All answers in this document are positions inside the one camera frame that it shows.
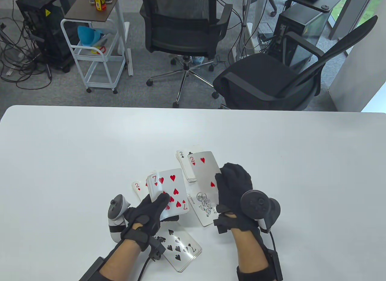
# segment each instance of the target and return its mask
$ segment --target blue funnel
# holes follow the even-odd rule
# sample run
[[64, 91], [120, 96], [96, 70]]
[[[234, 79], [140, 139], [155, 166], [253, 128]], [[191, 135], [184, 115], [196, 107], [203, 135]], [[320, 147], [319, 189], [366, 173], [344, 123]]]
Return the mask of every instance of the blue funnel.
[[78, 26], [78, 37], [83, 46], [93, 46], [100, 40], [102, 32], [89, 28], [88, 26]]

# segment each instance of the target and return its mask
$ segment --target chair seat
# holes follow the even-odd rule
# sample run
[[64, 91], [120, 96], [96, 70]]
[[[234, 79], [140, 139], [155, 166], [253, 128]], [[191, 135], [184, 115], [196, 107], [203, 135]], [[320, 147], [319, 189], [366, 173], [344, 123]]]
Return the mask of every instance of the chair seat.
[[286, 84], [297, 74], [275, 58], [257, 53], [241, 59], [223, 71], [213, 82], [214, 88], [221, 88], [220, 80], [232, 72], [269, 96], [277, 96]]

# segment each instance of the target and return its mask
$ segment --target chair caster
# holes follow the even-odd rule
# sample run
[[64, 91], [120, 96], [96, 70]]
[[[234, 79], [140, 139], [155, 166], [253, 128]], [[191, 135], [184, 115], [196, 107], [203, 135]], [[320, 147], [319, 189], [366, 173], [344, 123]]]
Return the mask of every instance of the chair caster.
[[212, 93], [212, 98], [213, 99], [218, 99], [219, 96], [220, 96], [220, 94], [218, 92], [213, 92]]

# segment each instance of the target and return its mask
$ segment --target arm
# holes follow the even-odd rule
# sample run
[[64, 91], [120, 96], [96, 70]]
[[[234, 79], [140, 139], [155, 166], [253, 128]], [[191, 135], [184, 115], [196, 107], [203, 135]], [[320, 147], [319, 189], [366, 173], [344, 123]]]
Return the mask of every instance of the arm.
[[[139, 223], [133, 225], [134, 230], [139, 227], [142, 227]], [[99, 273], [112, 281], [126, 281], [140, 252], [141, 248], [135, 241], [124, 240]]]

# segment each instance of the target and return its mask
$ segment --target chair armrest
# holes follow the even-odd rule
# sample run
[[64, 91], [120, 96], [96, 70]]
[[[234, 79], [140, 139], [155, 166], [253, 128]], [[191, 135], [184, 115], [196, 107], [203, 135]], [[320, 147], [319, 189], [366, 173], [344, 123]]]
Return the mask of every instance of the chair armrest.
[[230, 15], [232, 13], [233, 5], [225, 4], [224, 9], [221, 14], [220, 20], [217, 22], [216, 26], [220, 29], [220, 39], [222, 40], [226, 35], [226, 29], [228, 28]]
[[293, 31], [290, 31], [286, 33], [283, 37], [283, 64], [285, 64], [287, 38], [290, 38], [297, 42], [298, 45], [300, 45], [302, 48], [309, 51], [313, 55], [317, 56], [318, 59], [320, 59], [324, 55], [324, 52], [320, 48], [317, 48], [316, 46], [302, 38], [300, 35], [295, 34]]
[[258, 88], [252, 86], [244, 79], [240, 78], [238, 75], [229, 72], [226, 73], [223, 78], [227, 79], [229, 82], [232, 82], [234, 85], [240, 87], [241, 89], [247, 91], [249, 94], [255, 96], [256, 98], [263, 100], [263, 101], [276, 101], [280, 100], [280, 98], [276, 98], [273, 96], [269, 96], [262, 91], [260, 91]]

